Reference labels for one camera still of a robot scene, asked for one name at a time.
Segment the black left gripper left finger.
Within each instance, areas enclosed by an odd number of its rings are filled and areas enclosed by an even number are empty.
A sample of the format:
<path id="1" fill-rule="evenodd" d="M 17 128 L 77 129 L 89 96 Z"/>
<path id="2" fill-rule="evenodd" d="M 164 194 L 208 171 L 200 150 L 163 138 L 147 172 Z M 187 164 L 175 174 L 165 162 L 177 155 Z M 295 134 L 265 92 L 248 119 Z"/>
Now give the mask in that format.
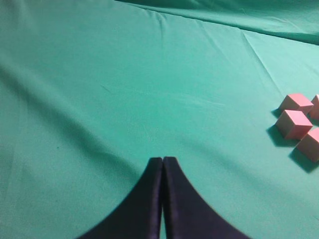
<path id="1" fill-rule="evenodd" d="M 160 157 L 149 159 L 140 179 L 105 219 L 81 239 L 158 239 L 162 212 Z"/>

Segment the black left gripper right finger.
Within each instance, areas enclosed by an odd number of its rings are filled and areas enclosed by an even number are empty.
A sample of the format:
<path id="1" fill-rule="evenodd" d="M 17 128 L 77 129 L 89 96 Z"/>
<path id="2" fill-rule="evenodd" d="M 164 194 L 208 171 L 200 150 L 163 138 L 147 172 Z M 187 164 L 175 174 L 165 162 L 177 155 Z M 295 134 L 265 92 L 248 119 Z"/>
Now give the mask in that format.
<path id="1" fill-rule="evenodd" d="M 175 157 L 163 159 L 162 206 L 168 239 L 247 239 L 198 194 Z"/>

